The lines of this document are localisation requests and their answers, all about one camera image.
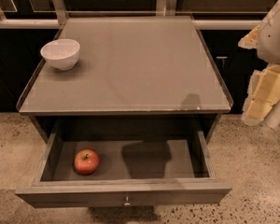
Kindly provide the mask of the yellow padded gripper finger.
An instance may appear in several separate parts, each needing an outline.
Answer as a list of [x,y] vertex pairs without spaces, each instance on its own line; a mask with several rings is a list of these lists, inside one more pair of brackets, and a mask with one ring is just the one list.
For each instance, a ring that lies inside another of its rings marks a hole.
[[280,64],[269,63],[264,70],[255,70],[249,80],[242,122],[248,126],[264,122],[279,101]]
[[259,26],[256,26],[240,39],[238,46],[242,49],[256,49],[258,47],[258,34]]

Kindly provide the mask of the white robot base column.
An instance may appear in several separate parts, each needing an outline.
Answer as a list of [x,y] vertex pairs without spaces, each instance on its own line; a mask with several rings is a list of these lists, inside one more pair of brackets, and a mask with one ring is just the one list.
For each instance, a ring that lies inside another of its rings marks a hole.
[[271,128],[276,128],[280,124],[280,101],[273,107],[264,122]]

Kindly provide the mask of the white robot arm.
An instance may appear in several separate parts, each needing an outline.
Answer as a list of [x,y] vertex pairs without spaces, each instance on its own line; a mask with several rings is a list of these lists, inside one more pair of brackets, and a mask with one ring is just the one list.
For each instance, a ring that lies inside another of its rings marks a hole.
[[238,46],[256,49],[268,64],[262,71],[254,71],[249,80],[242,122],[254,126],[264,121],[275,128],[280,124],[280,0]]

